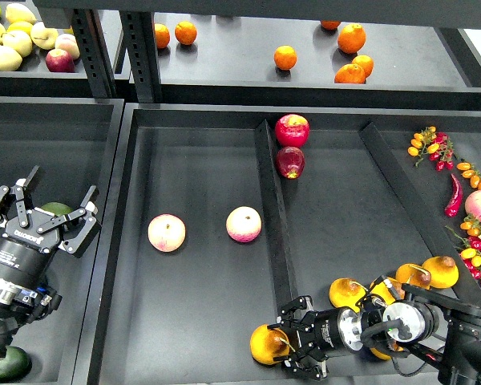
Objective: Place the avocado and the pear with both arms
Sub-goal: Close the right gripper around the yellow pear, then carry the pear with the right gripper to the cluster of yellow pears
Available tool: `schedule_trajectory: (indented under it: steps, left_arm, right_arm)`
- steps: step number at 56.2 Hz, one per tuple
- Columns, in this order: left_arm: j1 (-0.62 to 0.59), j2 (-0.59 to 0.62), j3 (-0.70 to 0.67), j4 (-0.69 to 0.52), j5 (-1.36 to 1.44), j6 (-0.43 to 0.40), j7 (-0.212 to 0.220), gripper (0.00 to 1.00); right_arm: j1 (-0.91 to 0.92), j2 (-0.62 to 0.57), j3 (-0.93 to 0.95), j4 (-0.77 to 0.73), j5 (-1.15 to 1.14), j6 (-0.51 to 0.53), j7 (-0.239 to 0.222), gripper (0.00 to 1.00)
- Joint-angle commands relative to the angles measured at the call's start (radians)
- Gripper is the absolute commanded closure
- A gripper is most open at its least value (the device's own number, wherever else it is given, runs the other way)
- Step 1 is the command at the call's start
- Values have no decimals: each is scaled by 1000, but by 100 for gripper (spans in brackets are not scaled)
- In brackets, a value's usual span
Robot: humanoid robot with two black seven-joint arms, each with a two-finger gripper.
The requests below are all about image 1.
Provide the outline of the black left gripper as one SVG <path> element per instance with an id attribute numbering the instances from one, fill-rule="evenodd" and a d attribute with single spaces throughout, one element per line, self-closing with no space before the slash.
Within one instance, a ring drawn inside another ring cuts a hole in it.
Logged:
<path id="1" fill-rule="evenodd" d="M 13 186 L 0 186 L 0 297 L 16 297 L 38 289 L 51 259 L 59 247 L 74 257 L 81 257 L 101 224 L 95 217 L 95 200 L 99 191 L 92 185 L 81 205 L 67 215 L 35 208 L 31 193 L 40 180 L 35 165 L 27 177 Z M 15 208 L 17 216 L 9 220 Z"/>

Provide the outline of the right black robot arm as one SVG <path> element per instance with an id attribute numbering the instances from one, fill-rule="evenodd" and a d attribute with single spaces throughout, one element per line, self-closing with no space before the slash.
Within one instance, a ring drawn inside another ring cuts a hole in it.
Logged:
<path id="1" fill-rule="evenodd" d="M 323 380 L 328 359 L 374 348 L 393 360 L 413 355 L 437 370 L 441 384 L 481 384 L 481 307 L 410 284 L 399 293 L 386 276 L 378 282 L 393 303 L 363 290 L 357 310 L 319 311 L 309 295 L 292 295 L 289 278 L 275 277 L 278 316 L 270 328 L 292 338 L 278 362 L 294 378 Z"/>

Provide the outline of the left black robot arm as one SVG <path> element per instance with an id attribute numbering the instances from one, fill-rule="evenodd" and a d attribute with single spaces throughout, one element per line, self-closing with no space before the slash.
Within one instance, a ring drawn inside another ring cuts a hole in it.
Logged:
<path id="1" fill-rule="evenodd" d="M 0 359 L 20 328 L 58 309 L 61 296 L 42 282 L 56 252 L 81 257 L 101 229 L 94 185 L 68 214 L 35 207 L 39 172 L 0 186 Z"/>

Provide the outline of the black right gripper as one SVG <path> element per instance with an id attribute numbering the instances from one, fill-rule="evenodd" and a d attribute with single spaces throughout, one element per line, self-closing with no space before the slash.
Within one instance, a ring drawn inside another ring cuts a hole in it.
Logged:
<path id="1" fill-rule="evenodd" d="M 268 330 L 297 331 L 300 349 L 290 351 L 285 368 L 301 379 L 324 379 L 326 360 L 355 354 L 362 349 L 360 316 L 349 307 L 313 311 L 309 295 L 299 296 L 280 308 Z"/>

